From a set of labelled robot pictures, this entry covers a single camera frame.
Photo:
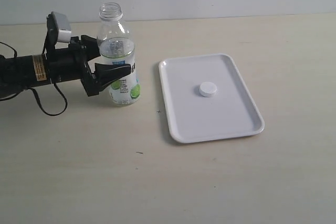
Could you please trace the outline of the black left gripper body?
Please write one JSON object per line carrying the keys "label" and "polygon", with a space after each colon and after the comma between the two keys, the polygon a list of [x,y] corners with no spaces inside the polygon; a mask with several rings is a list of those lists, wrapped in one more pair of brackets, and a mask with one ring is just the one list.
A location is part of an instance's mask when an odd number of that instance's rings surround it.
{"label": "black left gripper body", "polygon": [[46,36],[46,60],[52,83],[80,80],[87,96],[100,93],[96,75],[91,72],[81,37],[71,37],[67,48],[48,47]]}

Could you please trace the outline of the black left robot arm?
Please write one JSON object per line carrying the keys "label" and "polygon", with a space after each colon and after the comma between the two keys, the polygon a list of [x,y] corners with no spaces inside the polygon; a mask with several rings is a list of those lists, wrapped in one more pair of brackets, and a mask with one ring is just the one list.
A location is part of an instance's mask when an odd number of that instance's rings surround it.
{"label": "black left robot arm", "polygon": [[95,63],[91,71],[89,61],[99,57],[96,39],[87,35],[71,37],[66,48],[56,48],[48,39],[46,52],[40,55],[1,57],[1,98],[24,90],[53,83],[80,80],[87,96],[95,96],[111,83],[128,76],[131,65]]}

